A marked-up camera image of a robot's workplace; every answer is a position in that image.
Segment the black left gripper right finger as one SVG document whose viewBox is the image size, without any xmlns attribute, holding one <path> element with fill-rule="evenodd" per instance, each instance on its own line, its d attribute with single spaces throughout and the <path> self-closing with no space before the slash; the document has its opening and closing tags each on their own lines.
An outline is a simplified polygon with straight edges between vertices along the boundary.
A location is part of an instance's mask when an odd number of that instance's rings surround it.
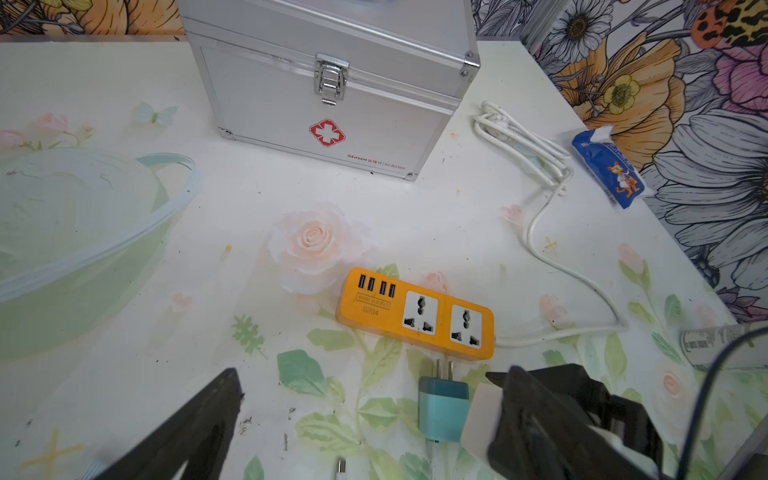
<svg viewBox="0 0 768 480">
<path fill-rule="evenodd" d="M 502 478 L 662 478 L 662 441 L 643 405 L 583 366 L 513 366 L 487 378 L 502 397 L 485 454 Z"/>
</svg>

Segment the orange power strip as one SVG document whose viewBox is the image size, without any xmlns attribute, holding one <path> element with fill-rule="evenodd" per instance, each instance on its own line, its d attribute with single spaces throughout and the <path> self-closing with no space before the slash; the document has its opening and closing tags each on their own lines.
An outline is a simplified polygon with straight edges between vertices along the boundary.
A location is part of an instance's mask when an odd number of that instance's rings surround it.
<svg viewBox="0 0 768 480">
<path fill-rule="evenodd" d="M 495 352 L 495 318 L 488 308 L 363 268 L 348 273 L 336 318 L 467 361 L 489 360 Z"/>
</svg>

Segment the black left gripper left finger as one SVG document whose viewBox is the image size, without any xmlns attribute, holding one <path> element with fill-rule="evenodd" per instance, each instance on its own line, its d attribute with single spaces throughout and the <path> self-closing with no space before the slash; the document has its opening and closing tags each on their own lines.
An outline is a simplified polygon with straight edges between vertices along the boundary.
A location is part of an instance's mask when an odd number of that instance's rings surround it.
<svg viewBox="0 0 768 480">
<path fill-rule="evenodd" d="M 244 394 L 227 368 L 100 479 L 218 479 L 234 436 Z"/>
</svg>

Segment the teal USB charger plug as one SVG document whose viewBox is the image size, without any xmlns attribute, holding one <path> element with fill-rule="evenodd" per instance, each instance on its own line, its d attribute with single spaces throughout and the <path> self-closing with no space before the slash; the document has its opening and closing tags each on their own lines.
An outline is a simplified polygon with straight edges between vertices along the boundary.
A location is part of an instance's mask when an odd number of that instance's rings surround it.
<svg viewBox="0 0 768 480">
<path fill-rule="evenodd" d="M 419 379 L 418 427 L 435 443 L 459 443 L 470 409 L 470 391 L 454 379 L 454 362 L 436 362 L 433 376 Z"/>
</svg>

